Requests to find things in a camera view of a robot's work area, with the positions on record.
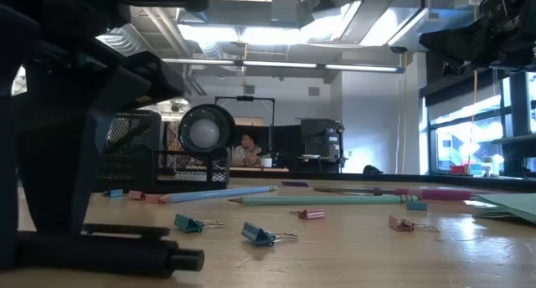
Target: dark hair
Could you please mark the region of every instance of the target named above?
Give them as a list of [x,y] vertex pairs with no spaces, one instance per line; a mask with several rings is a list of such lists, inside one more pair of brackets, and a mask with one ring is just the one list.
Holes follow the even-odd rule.
[[257,134],[253,131],[247,131],[246,133],[244,133],[244,135],[249,136],[254,144],[257,144],[257,142],[259,141],[259,139],[257,138]]

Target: magnifying lamp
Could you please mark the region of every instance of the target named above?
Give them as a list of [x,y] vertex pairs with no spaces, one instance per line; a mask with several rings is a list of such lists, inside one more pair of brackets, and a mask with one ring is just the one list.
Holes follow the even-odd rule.
[[235,139],[235,119],[221,106],[198,105],[183,116],[178,135],[186,151],[210,152],[228,147]]

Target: woman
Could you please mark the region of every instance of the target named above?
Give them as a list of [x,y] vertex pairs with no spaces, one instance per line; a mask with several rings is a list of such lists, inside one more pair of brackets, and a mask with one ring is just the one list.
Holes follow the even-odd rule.
[[234,149],[233,160],[231,166],[233,167],[259,167],[260,156],[262,151],[260,147],[256,145],[257,138],[255,133],[248,132],[242,136],[242,146],[238,146]]

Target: stack of paper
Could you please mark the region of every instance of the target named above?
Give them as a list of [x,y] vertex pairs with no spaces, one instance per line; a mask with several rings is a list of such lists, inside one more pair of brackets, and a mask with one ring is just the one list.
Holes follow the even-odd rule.
[[476,194],[472,200],[495,205],[479,208],[473,214],[481,218],[519,217],[536,224],[536,193],[529,194]]

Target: white cup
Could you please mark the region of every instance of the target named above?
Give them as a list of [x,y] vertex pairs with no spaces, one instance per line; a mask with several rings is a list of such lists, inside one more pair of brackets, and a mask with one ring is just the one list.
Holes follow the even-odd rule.
[[271,158],[261,158],[260,164],[262,164],[262,167],[271,167]]

